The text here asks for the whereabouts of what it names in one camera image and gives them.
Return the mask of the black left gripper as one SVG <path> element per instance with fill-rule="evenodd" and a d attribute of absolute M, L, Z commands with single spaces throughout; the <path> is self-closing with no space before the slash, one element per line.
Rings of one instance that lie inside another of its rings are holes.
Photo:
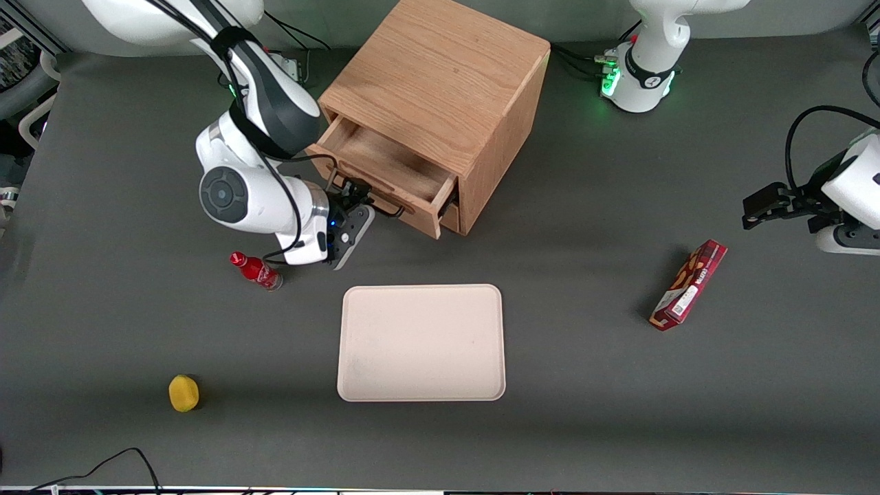
<path fill-rule="evenodd" d="M 794 211 L 810 217 L 807 225 L 811 234 L 818 234 L 824 228 L 858 226 L 855 217 L 846 213 L 836 201 L 822 191 L 823 185 L 826 185 L 830 179 L 836 178 L 845 165 L 850 163 L 850 160 L 845 158 L 847 153 L 848 151 L 842 150 L 832 156 L 818 166 L 811 178 L 802 185 L 796 184 L 794 166 L 789 166 L 789 185 L 796 196 Z M 742 228 L 751 230 L 771 220 L 788 219 L 791 214 L 790 204 L 791 195 L 788 186 L 779 181 L 770 183 L 744 199 Z"/>

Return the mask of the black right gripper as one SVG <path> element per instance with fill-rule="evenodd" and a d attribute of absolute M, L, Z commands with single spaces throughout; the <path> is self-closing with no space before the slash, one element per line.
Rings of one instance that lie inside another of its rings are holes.
<path fill-rule="evenodd" d="M 371 187 L 361 179 L 344 179 L 340 191 L 328 192 L 328 256 L 348 256 L 370 226 Z"/>

